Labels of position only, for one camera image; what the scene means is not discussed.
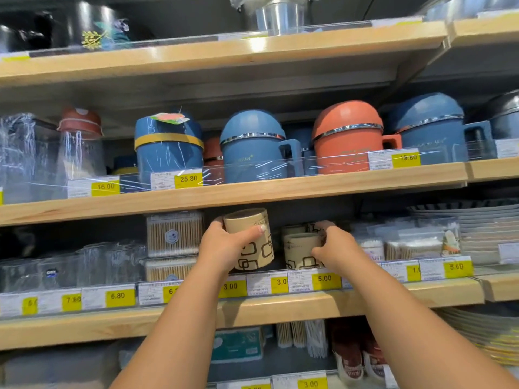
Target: orange handle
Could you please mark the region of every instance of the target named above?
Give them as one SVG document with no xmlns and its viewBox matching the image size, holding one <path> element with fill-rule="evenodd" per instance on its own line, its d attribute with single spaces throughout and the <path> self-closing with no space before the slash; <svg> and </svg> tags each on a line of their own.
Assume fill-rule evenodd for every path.
<svg viewBox="0 0 519 389">
<path fill-rule="evenodd" d="M 402 137 L 399 134 L 382 135 L 382 143 L 389 143 L 392 149 L 402 148 Z"/>
</svg>

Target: stack of plates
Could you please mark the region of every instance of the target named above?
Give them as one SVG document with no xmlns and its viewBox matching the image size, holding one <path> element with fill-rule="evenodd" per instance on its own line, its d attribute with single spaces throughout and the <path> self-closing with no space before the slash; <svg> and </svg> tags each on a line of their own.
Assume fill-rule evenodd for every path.
<svg viewBox="0 0 519 389">
<path fill-rule="evenodd" d="M 476 265 L 499 263 L 499 244 L 519 242 L 518 199 L 418 205 L 409 210 L 420 217 L 457 218 L 461 252 Z"/>
<path fill-rule="evenodd" d="M 519 366 L 519 303 L 447 307 L 438 315 L 497 363 Z"/>
</svg>

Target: person's left hand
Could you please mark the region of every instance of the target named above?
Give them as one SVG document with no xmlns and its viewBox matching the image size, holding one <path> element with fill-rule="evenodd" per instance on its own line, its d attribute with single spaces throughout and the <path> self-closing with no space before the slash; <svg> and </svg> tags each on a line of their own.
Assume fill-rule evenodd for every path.
<svg viewBox="0 0 519 389">
<path fill-rule="evenodd" d="M 223 227 L 222 217 L 211 222 L 200 242 L 198 261 L 213 265 L 219 274 L 228 274 L 236 265 L 241 251 L 267 230 L 266 225 L 255 225 L 238 233 L 228 233 Z"/>
</svg>

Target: hand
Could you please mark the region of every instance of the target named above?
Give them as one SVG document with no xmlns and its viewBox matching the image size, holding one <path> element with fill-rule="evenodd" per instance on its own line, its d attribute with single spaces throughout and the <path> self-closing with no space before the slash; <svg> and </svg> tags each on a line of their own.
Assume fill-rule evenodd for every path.
<svg viewBox="0 0 519 389">
<path fill-rule="evenodd" d="M 211 222 L 200 242 L 198 261 L 216 266 L 218 274 L 228 274 L 236 265 L 241 251 L 267 230 L 266 225 L 255 225 L 238 233 L 225 231 L 221 217 Z"/>
<path fill-rule="evenodd" d="M 315 247 L 312 255 L 319 259 L 334 273 L 341 273 L 341 262 L 346 256 L 365 256 L 364 250 L 359 247 L 355 238 L 346 231 L 335 226 L 331 221 L 321 221 L 315 224 L 326 232 L 326 243 L 322 247 Z"/>
</svg>

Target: orange mug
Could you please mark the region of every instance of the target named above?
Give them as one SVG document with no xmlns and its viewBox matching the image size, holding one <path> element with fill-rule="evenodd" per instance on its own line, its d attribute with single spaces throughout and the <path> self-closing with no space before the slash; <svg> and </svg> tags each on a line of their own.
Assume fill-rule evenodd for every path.
<svg viewBox="0 0 519 389">
<path fill-rule="evenodd" d="M 321 112 L 312 134 L 319 173 L 369 170 L 368 151 L 402 148 L 400 135 L 382 135 L 384 125 L 376 109 L 363 101 L 335 104 Z"/>
<path fill-rule="evenodd" d="M 214 186 L 225 183 L 224 157 L 218 136 L 204 141 L 204 167 L 207 167 L 206 172 L 209 174 L 204 177 L 204 184 Z"/>
</svg>

